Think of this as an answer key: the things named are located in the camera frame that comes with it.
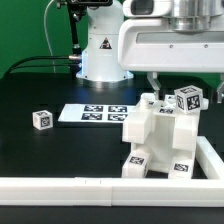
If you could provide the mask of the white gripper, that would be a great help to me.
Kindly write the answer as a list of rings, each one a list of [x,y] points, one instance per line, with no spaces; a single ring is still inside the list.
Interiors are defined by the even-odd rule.
[[[157,72],[224,72],[224,17],[210,29],[175,32],[166,18],[128,19],[119,32],[118,61],[124,70],[145,71],[156,99],[161,84]]]

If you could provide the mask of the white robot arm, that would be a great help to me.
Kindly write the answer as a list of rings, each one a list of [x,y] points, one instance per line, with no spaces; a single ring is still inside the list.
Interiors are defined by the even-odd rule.
[[[145,72],[157,75],[218,73],[224,96],[224,0],[89,0],[88,43],[80,78],[120,82]]]

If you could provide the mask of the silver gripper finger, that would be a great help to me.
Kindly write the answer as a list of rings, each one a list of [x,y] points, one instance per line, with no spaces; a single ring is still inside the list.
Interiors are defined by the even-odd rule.
[[[220,83],[216,89],[216,102],[222,103],[224,99],[224,73],[220,74]]]

